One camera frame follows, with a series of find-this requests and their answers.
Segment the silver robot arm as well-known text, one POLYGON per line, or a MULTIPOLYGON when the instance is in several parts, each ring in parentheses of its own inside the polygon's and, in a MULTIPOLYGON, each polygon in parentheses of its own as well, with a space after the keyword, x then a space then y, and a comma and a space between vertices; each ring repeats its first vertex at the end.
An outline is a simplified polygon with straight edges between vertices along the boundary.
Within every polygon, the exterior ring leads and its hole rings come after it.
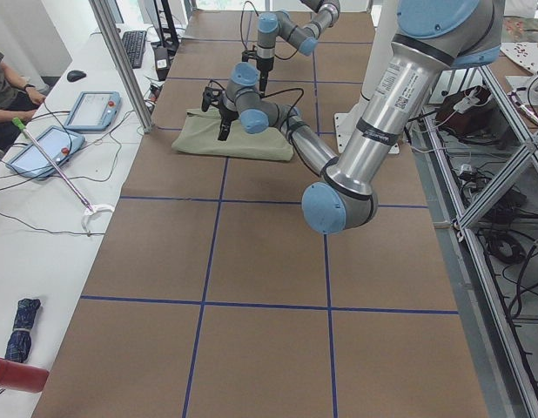
POLYGON ((320 35, 338 21, 340 2, 335 0, 302 1, 315 12, 306 25, 298 26, 285 10, 263 12, 258 18, 257 46, 254 49, 256 67, 260 73, 259 90, 266 92, 268 76, 273 70, 278 37, 290 44, 302 55, 311 55, 318 45, 320 35))
POLYGON ((324 234, 365 225, 377 211, 372 180, 409 119, 443 71, 492 63, 501 48, 502 1, 390 1, 380 27, 391 27, 388 64, 341 154, 334 153, 290 106, 265 100, 266 75, 247 62, 235 65, 227 86, 203 106, 219 109, 219 139, 233 121, 256 134, 278 129, 319 180, 301 207, 306 223, 324 234))

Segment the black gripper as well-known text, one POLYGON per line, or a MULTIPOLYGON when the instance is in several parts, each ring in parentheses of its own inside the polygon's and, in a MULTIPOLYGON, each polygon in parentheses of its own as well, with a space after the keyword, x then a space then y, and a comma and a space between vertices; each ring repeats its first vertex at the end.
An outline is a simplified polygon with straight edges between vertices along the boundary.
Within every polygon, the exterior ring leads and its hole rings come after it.
POLYGON ((232 122, 237 119, 235 111, 220 111, 221 122, 219 125, 218 140, 227 140, 231 132, 232 122))
POLYGON ((259 71, 259 90, 266 91, 268 76, 273 69, 273 58, 256 58, 257 70, 259 71))

